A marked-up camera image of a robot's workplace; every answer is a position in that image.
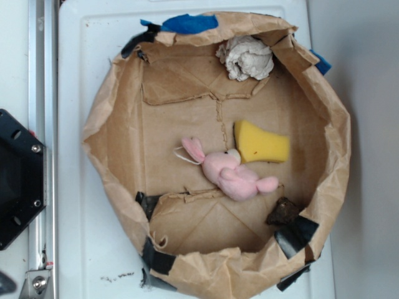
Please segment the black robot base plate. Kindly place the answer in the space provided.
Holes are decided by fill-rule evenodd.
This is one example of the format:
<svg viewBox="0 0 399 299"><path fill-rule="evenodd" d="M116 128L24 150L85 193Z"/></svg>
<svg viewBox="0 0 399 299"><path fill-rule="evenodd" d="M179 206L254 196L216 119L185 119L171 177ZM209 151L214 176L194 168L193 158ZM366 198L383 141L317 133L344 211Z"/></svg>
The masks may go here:
<svg viewBox="0 0 399 299"><path fill-rule="evenodd" d="M1 110L1 250L44 209L45 146Z"/></svg>

